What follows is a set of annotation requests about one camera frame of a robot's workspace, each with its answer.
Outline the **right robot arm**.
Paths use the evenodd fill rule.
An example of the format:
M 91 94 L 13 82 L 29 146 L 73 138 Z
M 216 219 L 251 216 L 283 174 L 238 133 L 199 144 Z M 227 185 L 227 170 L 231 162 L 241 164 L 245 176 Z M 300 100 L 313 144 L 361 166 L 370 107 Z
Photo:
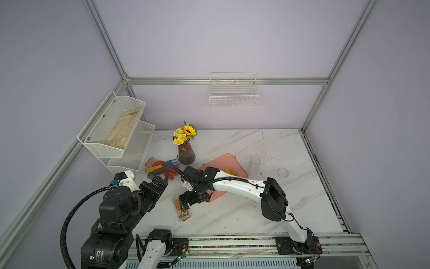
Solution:
M 187 166 L 184 171 L 174 169 L 181 177 L 187 191 L 179 196 L 180 208 L 189 210 L 194 204 L 210 202 L 212 193 L 227 192 L 248 198 L 260 205 L 266 219 L 280 222 L 288 233 L 291 251 L 298 255 L 321 255 L 318 238 L 310 228 L 305 228 L 295 218 L 286 194 L 274 178 L 250 180 L 233 176 L 214 167 L 198 170 Z

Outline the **clear jar with brown cookies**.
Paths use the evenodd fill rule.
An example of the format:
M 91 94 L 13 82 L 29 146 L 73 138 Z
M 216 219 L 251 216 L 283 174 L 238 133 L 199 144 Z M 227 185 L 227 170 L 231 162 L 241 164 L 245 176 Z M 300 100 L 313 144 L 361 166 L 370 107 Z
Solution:
M 182 221 L 186 221 L 190 218 L 189 212 L 183 211 L 181 209 L 181 204 L 180 204 L 180 201 L 178 199 L 174 200 L 174 205 L 175 205 L 176 210 L 179 212 L 179 219 L 181 219 Z

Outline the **orange cookies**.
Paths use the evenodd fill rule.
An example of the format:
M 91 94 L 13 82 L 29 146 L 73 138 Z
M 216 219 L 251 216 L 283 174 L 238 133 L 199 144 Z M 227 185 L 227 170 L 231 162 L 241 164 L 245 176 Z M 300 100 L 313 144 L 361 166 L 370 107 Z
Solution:
M 236 171 L 234 171 L 231 168 L 225 168 L 224 172 L 227 173 L 227 174 L 230 174 L 232 176 L 235 176 L 235 177 L 237 177 L 239 175 Z

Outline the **clear plastic jar lid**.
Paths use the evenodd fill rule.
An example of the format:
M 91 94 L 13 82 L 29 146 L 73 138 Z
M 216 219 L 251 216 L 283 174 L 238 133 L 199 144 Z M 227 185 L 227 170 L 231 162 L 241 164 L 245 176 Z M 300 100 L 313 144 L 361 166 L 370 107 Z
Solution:
M 289 174 L 290 173 L 289 173 L 289 171 L 286 168 L 278 168 L 277 169 L 277 175 L 280 178 L 288 178 Z

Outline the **clear plastic cookie jar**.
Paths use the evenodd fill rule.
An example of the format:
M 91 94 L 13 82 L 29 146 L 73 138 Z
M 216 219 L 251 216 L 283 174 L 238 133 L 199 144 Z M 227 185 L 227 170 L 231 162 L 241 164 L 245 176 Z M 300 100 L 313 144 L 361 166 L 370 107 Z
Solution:
M 248 167 L 248 174 L 250 177 L 254 177 L 258 174 L 260 165 L 261 159 L 258 156 L 253 155 L 250 157 Z

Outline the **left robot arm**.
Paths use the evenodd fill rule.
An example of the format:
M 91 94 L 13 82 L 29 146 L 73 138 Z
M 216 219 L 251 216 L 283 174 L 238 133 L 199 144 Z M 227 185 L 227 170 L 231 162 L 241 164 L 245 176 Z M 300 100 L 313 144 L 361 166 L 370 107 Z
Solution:
M 118 269 L 128 258 L 128 251 L 133 243 L 137 244 L 138 259 L 150 260 L 151 243 L 160 243 L 162 252 L 155 261 L 172 251 L 170 230 L 154 229 L 142 240 L 133 235 L 134 228 L 146 213 L 154 209 L 164 190 L 169 184 L 169 171 L 166 169 L 148 174 L 148 182 L 139 186 L 134 181 L 130 170 L 116 173 L 107 187 L 93 191 L 85 196 L 70 211 L 60 232 L 60 252 L 67 268 L 75 265 L 67 247 L 67 230 L 77 210 L 91 197 L 104 192 L 99 206 L 100 217 L 91 228 L 90 237 L 81 247 L 81 267 L 83 269 Z

